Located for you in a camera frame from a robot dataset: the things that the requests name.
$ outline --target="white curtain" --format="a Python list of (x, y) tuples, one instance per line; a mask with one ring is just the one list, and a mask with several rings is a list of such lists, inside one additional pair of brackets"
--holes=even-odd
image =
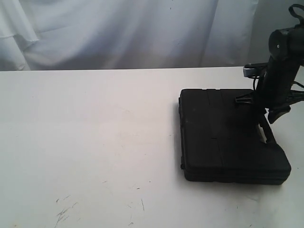
[(289, 15), (288, 6), (300, 3), (296, 0), (0, 2), (0, 70), (212, 67), (241, 66), (252, 59), (265, 61), (269, 34), (294, 25), (296, 20)]

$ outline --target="white backdrop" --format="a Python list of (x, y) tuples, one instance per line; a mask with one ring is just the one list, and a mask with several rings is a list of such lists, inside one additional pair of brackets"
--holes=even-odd
[(301, 0), (0, 0), (0, 70), (266, 61)]

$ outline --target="black plastic case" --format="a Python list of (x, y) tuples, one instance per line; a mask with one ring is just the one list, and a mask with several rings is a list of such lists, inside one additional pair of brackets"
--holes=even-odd
[(288, 178), (291, 166), (264, 115), (234, 103), (236, 96), (250, 91), (182, 90), (181, 167), (187, 180), (279, 185)]

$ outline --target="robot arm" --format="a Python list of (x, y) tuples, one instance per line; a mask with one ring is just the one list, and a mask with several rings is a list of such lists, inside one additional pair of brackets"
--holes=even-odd
[(291, 90), (304, 60), (304, 18), (297, 15), (294, 8), (304, 10), (304, 6), (294, 4), (289, 7), (289, 12), (300, 20), (300, 24), (276, 30), (270, 35), (268, 63), (244, 67), (244, 76), (254, 79), (254, 91), (236, 98), (237, 104), (251, 104), (264, 113), (268, 108), (271, 124), (288, 113), (290, 105), (304, 100), (304, 92)]

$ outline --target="white tabletop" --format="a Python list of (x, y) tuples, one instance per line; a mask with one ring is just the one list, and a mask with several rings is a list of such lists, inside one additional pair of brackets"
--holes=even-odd
[(241, 67), (0, 72), (0, 227), (303, 227), (304, 103), (272, 125), (282, 186), (180, 169), (181, 89), (251, 87)]

